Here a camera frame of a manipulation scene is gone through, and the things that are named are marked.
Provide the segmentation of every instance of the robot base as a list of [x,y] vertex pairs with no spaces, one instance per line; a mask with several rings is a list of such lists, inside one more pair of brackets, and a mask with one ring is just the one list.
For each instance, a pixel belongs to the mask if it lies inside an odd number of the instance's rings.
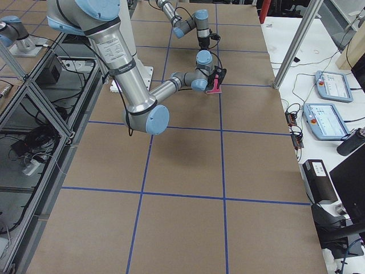
[[[44,38],[36,38],[36,37],[32,37],[33,42],[36,45],[43,45],[45,43],[47,43],[47,39]],[[28,58],[34,58],[36,57],[39,52],[43,49],[43,47],[35,47],[35,49],[28,51],[27,53],[24,53],[23,51],[18,50],[18,47],[16,46],[16,44],[14,44],[11,48],[10,48],[10,52],[14,57],[28,57]]]
[[[149,91],[149,88],[151,87],[152,83],[153,67],[144,67],[144,68],[147,73],[142,75],[142,78],[144,84],[146,85],[147,90]],[[118,88],[114,80],[110,86],[110,92],[118,92]]]

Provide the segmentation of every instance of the white wire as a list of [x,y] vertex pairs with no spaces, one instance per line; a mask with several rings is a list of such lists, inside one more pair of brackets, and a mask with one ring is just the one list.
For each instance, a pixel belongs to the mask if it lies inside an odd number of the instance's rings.
[[[37,155],[40,155],[40,154],[42,154],[42,155],[46,155],[46,156],[49,156],[49,157],[53,158],[53,156],[52,156],[51,154],[47,154],[47,153],[44,153],[44,152],[39,152],[39,153],[34,154],[34,155],[32,156],[32,159],[33,159],[34,157],[36,157]],[[60,168],[60,166],[59,166],[59,164],[57,163],[57,161],[55,161],[55,163],[56,163],[56,166],[58,167],[59,171],[60,171],[62,174],[67,175],[67,173],[63,172],[63,170]]]
[[4,250],[3,254],[2,254],[2,256],[0,257],[0,259],[2,259],[5,256],[7,249],[11,246],[11,237],[10,237],[9,227],[6,225],[6,223],[4,223],[1,220],[0,220],[0,223],[2,224],[3,227],[6,228],[7,238],[9,240],[8,243],[7,243],[7,245],[6,245],[6,247],[5,247],[5,250]]

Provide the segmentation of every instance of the electrical cable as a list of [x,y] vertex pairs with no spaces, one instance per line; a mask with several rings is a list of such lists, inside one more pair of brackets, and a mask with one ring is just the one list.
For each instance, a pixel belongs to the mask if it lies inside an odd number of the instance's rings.
[[2,79],[0,79],[0,81],[1,81],[1,82],[4,82],[4,83],[7,83],[7,84],[9,84],[9,85],[11,85],[11,86],[13,86],[13,87],[14,87],[14,85],[13,85],[12,83],[9,83],[8,81],[2,80]]
[[218,62],[219,62],[219,64],[220,64],[220,68],[221,68],[221,69],[223,69],[222,61],[221,61],[221,59],[218,57],[218,55],[217,55],[217,54],[215,54],[214,52],[210,52],[210,53],[211,53],[211,54],[213,54],[215,57],[217,57]]
[[351,122],[357,122],[357,121],[360,121],[360,120],[363,120],[365,119],[365,117],[362,117],[362,118],[359,118],[359,119],[355,119],[355,120],[347,120],[347,121],[344,121],[345,123],[351,123]]
[[[48,38],[48,37],[37,36],[37,35],[34,35],[34,34],[30,34],[30,36],[37,37],[37,38],[43,38],[43,39],[47,39],[47,40],[50,40],[50,41],[54,42],[71,59],[71,56],[67,53],[67,51],[64,50],[64,48],[58,42],[56,42],[55,40],[53,40],[51,38]],[[55,51],[52,49],[52,47],[48,46],[48,48],[58,57],[58,55],[55,53]],[[75,67],[75,71],[78,72],[78,69],[76,68],[75,62],[72,62],[72,64]]]
[[33,115],[32,113],[30,113],[28,110],[27,110],[27,108],[22,104],[22,103],[20,103],[19,104],[22,108],[23,108],[23,110],[29,115],[29,116],[31,116],[31,117],[33,117],[34,118],[34,120],[35,120],[35,122],[38,124],[38,125],[40,125],[40,126],[43,126],[43,125],[45,125],[45,124],[47,124],[46,122],[43,122],[43,121],[41,121],[41,120],[39,120],[39,118],[37,118],[37,116],[36,115]]
[[343,274],[343,268],[344,268],[344,265],[345,265],[345,262],[346,262],[346,258],[347,258],[347,255],[348,255],[348,253],[350,252],[350,249],[351,249],[351,247],[354,245],[354,244],[356,244],[358,241],[361,241],[362,240],[362,238],[360,238],[360,239],[357,239],[357,240],[355,240],[355,241],[353,241],[348,247],[347,247],[347,249],[346,249],[346,253],[344,254],[344,257],[343,257],[343,260],[342,260],[342,267],[341,267],[341,270],[340,270],[340,273],[339,274]]
[[149,4],[151,7],[153,7],[155,10],[162,10],[162,9],[158,9],[158,8],[156,8],[156,7],[152,6],[152,4],[150,3],[150,0],[148,0],[148,4]]
[[[110,68],[109,68],[109,66],[108,66],[108,64],[104,61],[104,59],[102,58],[102,57],[100,57],[100,55],[95,51],[95,50],[93,50],[93,48],[92,47],[90,47],[88,44],[86,44],[85,42],[83,42],[83,44],[92,52],[92,53],[94,53],[95,54],[95,56],[97,57],[97,58],[99,58],[99,60],[105,65],[105,67],[108,69],[108,70],[110,70]],[[131,124],[130,124],[130,122],[129,122],[129,111],[128,111],[128,109],[127,109],[127,104],[125,103],[125,100],[124,100],[124,97],[123,97],[123,93],[121,92],[121,89],[120,89],[120,87],[119,87],[119,85],[118,85],[118,83],[117,83],[117,80],[115,79],[115,77],[114,76],[112,76],[112,79],[115,81],[115,83],[116,83],[116,87],[117,87],[117,89],[118,89],[118,93],[119,93],[119,95],[120,95],[120,97],[121,97],[121,100],[122,100],[122,102],[123,102],[123,106],[124,106],[124,109],[125,109],[125,122],[126,122],[126,124],[127,124],[127,126],[128,126],[128,135],[129,136],[132,136],[133,135],[133,129],[131,128]]]
[[11,246],[11,237],[10,237],[9,227],[6,225],[6,223],[4,223],[3,221],[0,220],[0,224],[2,224],[2,226],[3,226],[0,230],[0,232],[2,232],[2,229],[5,228],[6,233],[7,233],[7,239],[8,239],[7,245],[5,246],[5,250],[2,254],[2,256],[0,257],[0,260],[1,260],[5,257],[7,249]]

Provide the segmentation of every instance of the computer monitor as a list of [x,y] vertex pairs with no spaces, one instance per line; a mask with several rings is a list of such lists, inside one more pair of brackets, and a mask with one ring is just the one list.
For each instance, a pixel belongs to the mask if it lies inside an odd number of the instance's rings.
[[[365,224],[365,146],[330,171],[330,176],[352,222]],[[360,235],[365,239],[365,229]]]
[[[330,171],[330,177],[350,220],[333,216],[318,204],[312,205],[312,213],[321,247],[339,259],[359,236],[365,239],[365,145]],[[357,242],[348,257],[361,255],[361,243]]]

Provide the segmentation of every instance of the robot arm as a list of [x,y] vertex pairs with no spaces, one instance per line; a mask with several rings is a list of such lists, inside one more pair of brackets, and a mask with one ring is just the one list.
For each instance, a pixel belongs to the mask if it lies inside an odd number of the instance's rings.
[[205,9],[197,10],[188,20],[183,21],[169,0],[156,0],[156,4],[165,13],[173,26],[173,32],[178,38],[193,29],[197,29],[197,37],[201,50],[208,50],[210,39],[219,41],[221,38],[218,34],[212,33],[209,28],[208,11]]
[[6,16],[0,19],[0,41],[10,47],[16,42],[18,50],[28,52],[35,49],[35,44],[22,21],[16,16]]
[[48,0],[48,23],[61,32],[85,35],[94,40],[109,73],[129,103],[123,115],[127,126],[149,134],[160,134],[167,128],[169,112],[159,103],[188,84],[192,89],[204,91],[214,67],[212,56],[208,51],[200,51],[194,73],[173,75],[148,92],[119,30],[119,1]]

